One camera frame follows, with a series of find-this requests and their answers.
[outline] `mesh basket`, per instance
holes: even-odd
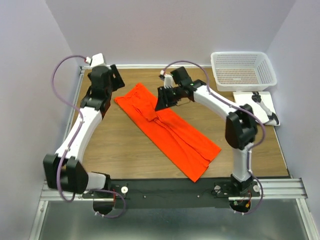
[[[225,51],[211,54],[218,91],[263,91],[277,84],[268,56],[258,51]]]

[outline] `orange cloth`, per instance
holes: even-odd
[[[141,83],[114,101],[193,182],[201,177],[221,150],[171,109],[156,112],[157,98]]]

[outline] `robotic arm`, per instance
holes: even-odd
[[[125,86],[117,67],[115,65],[108,67],[101,53],[94,55],[92,59],[87,58],[87,61],[92,67],[92,72],[88,74],[91,86],[80,104],[83,120],[78,115],[63,144],[54,155],[47,154],[43,160],[48,187],[57,189],[58,164],[67,150],[63,161],[65,168],[60,174],[61,187],[63,191],[76,194],[82,194],[85,190],[91,189],[110,189],[110,176],[98,172],[87,173],[82,166],[82,161],[93,132],[110,107],[112,92]],[[81,121],[82,126],[74,138]]]
[[[200,103],[225,120],[225,139],[233,151],[233,171],[231,175],[231,189],[233,194],[241,194],[248,191],[253,183],[251,170],[251,151],[255,136],[258,132],[255,120],[248,114],[230,108],[214,96],[210,95],[206,83],[201,80],[192,81],[184,67],[177,68],[171,75],[165,75],[164,87],[158,88],[158,101],[156,111],[175,106],[181,98],[188,98]],[[215,93],[227,103],[234,102]],[[253,112],[250,105],[241,108]]]

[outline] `screw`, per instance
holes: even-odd
[[[220,187],[219,185],[215,186],[215,187],[214,187],[214,191],[215,191],[216,193],[219,193],[219,192],[221,191],[221,187]]]
[[[123,186],[123,187],[121,188],[121,192],[122,192],[123,194],[126,194],[126,193],[128,192],[128,188],[127,188],[126,186]]]
[[[256,193],[258,193],[258,192],[260,192],[260,187],[259,187],[258,185],[254,185],[254,186],[253,186],[253,190],[254,190]]]

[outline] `wooden table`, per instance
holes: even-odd
[[[187,71],[193,80],[205,81],[205,75],[200,69],[189,68]],[[212,70],[208,68],[207,71],[212,79],[211,88],[217,90]],[[114,102],[115,97],[125,95],[139,82],[157,96],[157,88],[163,84],[158,78],[160,70],[120,69],[119,72],[125,87],[113,93],[111,107],[92,135],[84,153],[85,169],[88,172],[110,174],[113,179],[185,178],[186,176]],[[90,86],[88,73],[89,70],[86,70],[77,101],[78,106]],[[234,100],[231,92],[220,92],[220,94]],[[202,177],[229,177],[233,169],[233,155],[231,147],[225,140],[225,122],[217,114],[195,102],[171,109],[222,149]],[[274,128],[267,126],[266,133],[264,143],[253,150],[253,172],[259,177],[288,176]],[[259,128],[256,139],[260,138]]]

